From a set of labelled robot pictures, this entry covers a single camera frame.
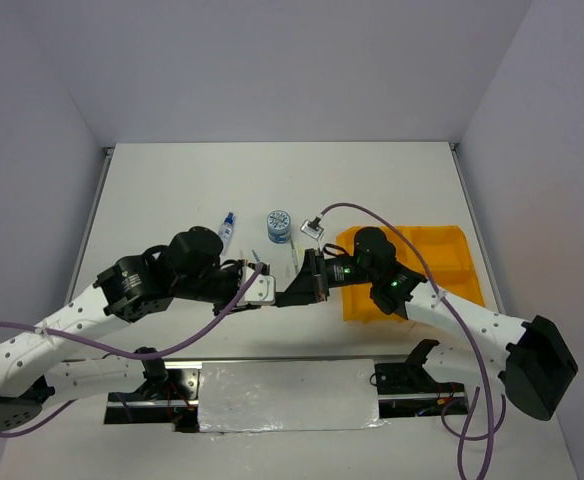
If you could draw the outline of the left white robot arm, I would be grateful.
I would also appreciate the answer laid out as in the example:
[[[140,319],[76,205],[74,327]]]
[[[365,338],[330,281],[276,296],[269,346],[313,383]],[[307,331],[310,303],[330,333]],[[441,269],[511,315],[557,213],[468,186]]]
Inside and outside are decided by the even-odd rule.
[[[167,245],[119,259],[37,324],[1,323],[16,334],[0,343],[0,438],[31,433],[43,426],[38,417],[45,410],[59,415],[94,395],[184,397],[165,357],[202,339],[231,312],[274,300],[275,283],[266,265],[224,261],[222,250],[215,232],[192,227]],[[209,303],[214,318],[163,350],[125,351],[103,343],[103,337],[166,311],[174,300]]]

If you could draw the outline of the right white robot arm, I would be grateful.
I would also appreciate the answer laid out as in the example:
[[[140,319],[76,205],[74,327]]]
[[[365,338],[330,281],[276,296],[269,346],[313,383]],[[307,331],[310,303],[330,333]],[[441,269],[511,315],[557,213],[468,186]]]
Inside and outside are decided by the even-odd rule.
[[[354,236],[354,250],[325,258],[314,249],[304,253],[300,272],[283,292],[279,308],[325,301],[331,290],[367,284],[370,298],[385,315],[423,323],[470,344],[468,352],[445,353],[435,340],[421,341],[409,356],[407,380],[418,391],[437,383],[456,383],[472,363],[483,362],[480,378],[521,412],[542,421],[554,415],[578,372],[557,326],[543,316],[527,321],[502,315],[440,286],[396,258],[396,248],[378,227]]]

